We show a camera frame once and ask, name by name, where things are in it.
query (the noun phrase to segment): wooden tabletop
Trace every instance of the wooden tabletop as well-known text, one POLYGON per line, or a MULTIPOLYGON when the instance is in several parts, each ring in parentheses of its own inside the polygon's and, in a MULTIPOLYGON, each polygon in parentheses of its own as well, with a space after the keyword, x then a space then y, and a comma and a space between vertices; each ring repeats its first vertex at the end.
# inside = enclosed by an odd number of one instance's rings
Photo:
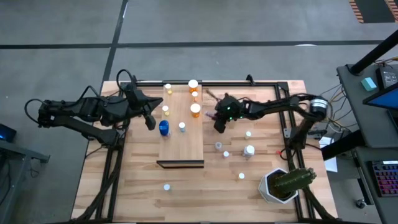
MULTIPOLYGON (((290 94, 304 93, 301 80, 287 81, 290 94)), ((162 87, 141 88, 148 96, 163 96, 162 87)), ((208 87, 218 97, 228 92, 237 98, 249 97, 256 101, 275 99, 272 87, 208 87)), ((116 82, 104 82, 102 95, 117 91, 116 82)), ((114 211, 114 222, 276 222, 297 221, 293 201, 285 204, 267 203, 257 188, 261 177, 276 167, 288 170, 277 151, 284 148, 279 116, 269 114, 262 119, 249 121, 240 119, 229 123, 223 134, 213 128, 206 111, 214 111, 216 101, 203 94, 203 169, 163 169, 159 158, 158 128, 148 131, 143 118, 131 120, 126 134, 118 197, 114 211), (246 131, 252 137, 244 139, 246 131), (215 142, 223 143, 223 150, 230 156, 224 159, 215 150, 215 142), (256 153, 252 158, 242 156, 246 145, 253 145, 256 153), (245 174, 238 180, 238 174, 245 174), (165 191, 164 184, 171 190, 165 191)), ((161 106, 152 113, 159 125, 162 119, 161 106)), ((297 123, 302 119, 295 114, 297 123)), ((315 140, 308 143, 318 144, 315 140)), ((87 153, 99 148, 97 142, 89 143, 87 153)), ((314 168, 317 178, 310 188, 326 210, 337 217, 335 203, 318 149, 307 147, 303 151, 306 167, 314 168)), ((106 158, 106 149, 90 155, 85 160, 72 218, 81 215, 98 193, 106 158)), ((308 217, 303 193, 300 192, 304 217, 308 217)), ((106 196, 103 215, 108 211, 109 194, 106 196)))
POLYGON ((171 135, 159 138, 159 158, 157 163, 163 167, 203 167, 203 121, 194 118, 190 107, 194 103, 201 106, 201 85, 197 88, 196 102, 189 92, 188 85, 173 85, 172 94, 163 89, 162 106, 169 107, 169 115, 162 113, 162 120, 169 122, 171 135), (186 131, 182 133, 179 124, 184 122, 186 131))

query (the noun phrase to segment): electronic device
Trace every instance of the electronic device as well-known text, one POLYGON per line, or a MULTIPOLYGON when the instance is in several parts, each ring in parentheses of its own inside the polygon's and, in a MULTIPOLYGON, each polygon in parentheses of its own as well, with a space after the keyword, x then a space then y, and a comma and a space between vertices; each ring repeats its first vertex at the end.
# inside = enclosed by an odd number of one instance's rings
POLYGON ((376 69, 376 78, 379 89, 383 90, 398 82, 398 71, 392 67, 380 66, 376 69))
POLYGON ((380 197, 398 197, 398 161, 371 161, 380 197))
POLYGON ((398 131, 398 83, 366 98, 363 104, 388 109, 388 116, 398 131))
POLYGON ((398 110, 398 83, 366 98, 363 100, 363 104, 398 110))
POLYGON ((0 141, 12 142, 16 134, 16 130, 0 124, 0 141))

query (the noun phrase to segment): bottle cap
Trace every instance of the bottle cap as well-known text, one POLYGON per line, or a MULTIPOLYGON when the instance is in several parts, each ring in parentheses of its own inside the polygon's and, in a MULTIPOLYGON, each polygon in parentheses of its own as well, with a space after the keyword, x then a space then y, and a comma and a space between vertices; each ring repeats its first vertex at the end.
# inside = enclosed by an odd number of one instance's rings
POLYGON ((251 145, 246 146, 246 152, 250 155, 254 154, 254 147, 251 145))
POLYGON ((169 122, 163 120, 159 123, 159 131, 160 134, 163 136, 167 136, 169 134, 169 122))
POLYGON ((223 143, 221 143, 221 142, 216 142, 215 147, 216 147, 217 150, 220 151, 221 148, 223 147, 223 143))
POLYGON ((165 185, 163 186, 163 189, 164 189, 164 190, 170 190, 170 184, 165 184, 165 185))
POLYGON ((199 113, 200 112, 200 105, 197 103, 194 103, 191 105, 191 111, 192 113, 199 113))
POLYGON ((191 88, 196 88, 196 87, 198 87, 198 81, 196 81, 196 80, 190 80, 190 81, 188 82, 188 86, 191 87, 191 88))

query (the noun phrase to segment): table leg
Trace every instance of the table leg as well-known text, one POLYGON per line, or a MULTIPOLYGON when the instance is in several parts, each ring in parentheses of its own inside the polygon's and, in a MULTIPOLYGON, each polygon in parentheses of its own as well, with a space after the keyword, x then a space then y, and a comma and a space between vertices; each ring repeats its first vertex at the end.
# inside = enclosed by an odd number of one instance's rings
POLYGON ((357 130, 348 134, 344 138, 335 141, 333 144, 322 148, 323 160, 331 159, 343 152, 349 151, 357 146, 364 146, 365 141, 362 137, 361 130, 357 130))

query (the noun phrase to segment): concrete floor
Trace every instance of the concrete floor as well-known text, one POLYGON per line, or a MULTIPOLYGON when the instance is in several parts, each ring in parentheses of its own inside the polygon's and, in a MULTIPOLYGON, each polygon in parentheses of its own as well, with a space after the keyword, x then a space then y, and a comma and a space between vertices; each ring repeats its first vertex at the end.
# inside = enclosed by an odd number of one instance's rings
MULTIPOLYGON (((0 0, 0 45, 111 43, 122 0, 0 0)), ((206 41, 382 40, 397 24, 359 24, 348 0, 131 0, 120 43, 206 41)), ((355 63, 375 45, 117 49, 110 80, 121 68, 146 80, 304 80, 309 93, 336 84, 336 67, 355 63)), ((385 57, 397 55, 394 48, 385 57)), ((0 50, 0 123, 16 143, 51 155, 26 184, 12 223, 69 219, 87 141, 65 129, 38 129, 23 112, 31 98, 74 100, 87 85, 100 91, 109 49, 0 50)), ((32 104, 29 111, 37 112, 32 104)), ((349 111, 346 103, 340 115, 349 111)), ((351 114, 341 120, 355 123, 351 114)), ((330 175, 339 217, 379 223, 373 206, 359 210, 354 177, 330 175)))

